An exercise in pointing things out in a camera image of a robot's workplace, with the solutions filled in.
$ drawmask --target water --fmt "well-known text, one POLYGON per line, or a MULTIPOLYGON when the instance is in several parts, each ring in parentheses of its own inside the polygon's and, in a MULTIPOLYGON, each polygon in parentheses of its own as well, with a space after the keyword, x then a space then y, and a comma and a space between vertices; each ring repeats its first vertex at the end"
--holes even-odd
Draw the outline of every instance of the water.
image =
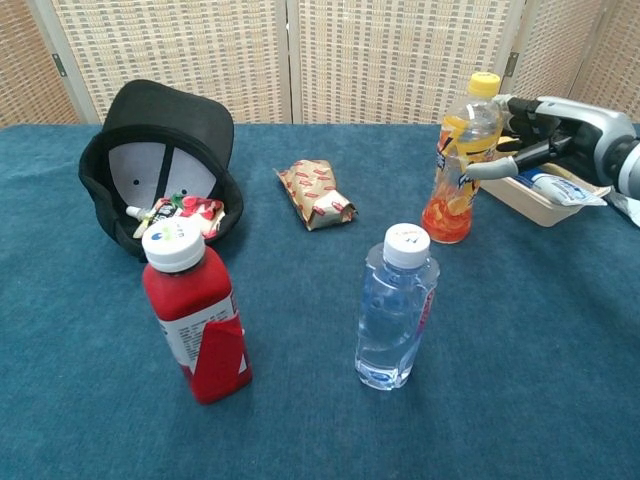
POLYGON ((358 318, 355 367, 378 390, 405 384, 418 352, 439 268, 430 258, 404 270, 382 259, 382 244, 369 251, 358 318))

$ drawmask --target plastic bottle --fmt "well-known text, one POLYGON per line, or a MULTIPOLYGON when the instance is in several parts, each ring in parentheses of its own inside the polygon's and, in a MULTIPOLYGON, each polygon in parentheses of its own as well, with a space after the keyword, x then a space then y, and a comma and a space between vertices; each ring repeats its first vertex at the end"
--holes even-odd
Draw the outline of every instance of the plastic bottle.
POLYGON ((492 99, 500 77, 477 72, 468 96, 449 109, 438 140, 436 176, 431 198, 422 212, 422 226, 432 240, 457 243, 471 230, 473 199, 480 182, 465 175, 467 165, 493 159, 502 132, 502 113, 492 99))
POLYGON ((190 218, 171 217, 142 237, 143 284, 174 357, 200 403, 251 381, 231 280, 190 218))
POLYGON ((378 390, 405 384, 422 340, 440 268, 417 225, 390 227, 366 259, 355 366, 378 390))

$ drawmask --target table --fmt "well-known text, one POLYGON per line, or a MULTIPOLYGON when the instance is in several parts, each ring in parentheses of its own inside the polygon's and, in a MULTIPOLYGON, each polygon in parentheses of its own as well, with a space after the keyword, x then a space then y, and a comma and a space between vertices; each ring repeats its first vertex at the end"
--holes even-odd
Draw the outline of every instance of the table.
POLYGON ((245 212, 217 250, 253 363, 198 405, 77 165, 96 126, 0 131, 0 478, 567 479, 640 475, 640 232, 545 229, 480 192, 407 385, 353 368, 364 258, 428 198, 436 126, 239 125, 245 212), (332 162, 357 219, 307 232, 273 169, 332 162))

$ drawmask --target water bottle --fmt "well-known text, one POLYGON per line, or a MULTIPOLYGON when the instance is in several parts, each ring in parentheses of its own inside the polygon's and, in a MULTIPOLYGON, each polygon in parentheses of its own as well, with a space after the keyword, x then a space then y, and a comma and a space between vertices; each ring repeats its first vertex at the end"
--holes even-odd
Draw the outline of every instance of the water bottle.
POLYGON ((369 250, 355 366, 370 387, 400 388, 411 373, 440 274, 430 242, 421 227, 399 223, 369 250))
POLYGON ((422 226, 436 242, 457 243, 471 230, 471 207, 480 182, 469 179, 465 170, 471 163, 493 159, 502 132, 502 113, 493 102, 499 89, 498 75, 474 73, 468 95, 442 121, 435 184, 422 212, 422 226))

